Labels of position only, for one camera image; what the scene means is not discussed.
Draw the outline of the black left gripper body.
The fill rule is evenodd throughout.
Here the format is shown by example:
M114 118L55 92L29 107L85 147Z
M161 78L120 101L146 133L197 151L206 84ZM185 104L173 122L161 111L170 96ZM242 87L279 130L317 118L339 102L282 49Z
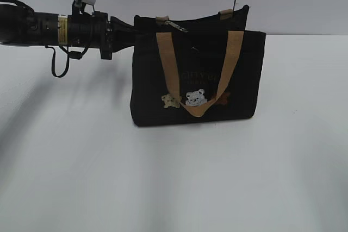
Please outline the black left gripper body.
M108 15L95 11L89 14L69 16L69 46L81 47L83 51L69 51L69 58L80 60L90 48L100 50L102 60L111 60L111 44Z

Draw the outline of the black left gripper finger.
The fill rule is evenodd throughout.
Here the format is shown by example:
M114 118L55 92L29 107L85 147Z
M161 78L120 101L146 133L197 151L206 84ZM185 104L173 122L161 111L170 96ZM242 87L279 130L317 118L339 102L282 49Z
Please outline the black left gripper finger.
M110 17L110 51L116 53L135 45L135 40L142 32L117 17Z

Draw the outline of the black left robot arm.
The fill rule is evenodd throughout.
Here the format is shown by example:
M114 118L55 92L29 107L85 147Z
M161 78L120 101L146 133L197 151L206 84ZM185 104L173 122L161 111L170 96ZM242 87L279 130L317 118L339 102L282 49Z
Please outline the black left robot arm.
M1 5L3 45L95 48L102 59L110 60L113 53L133 46L138 34L133 26L104 12L65 16Z

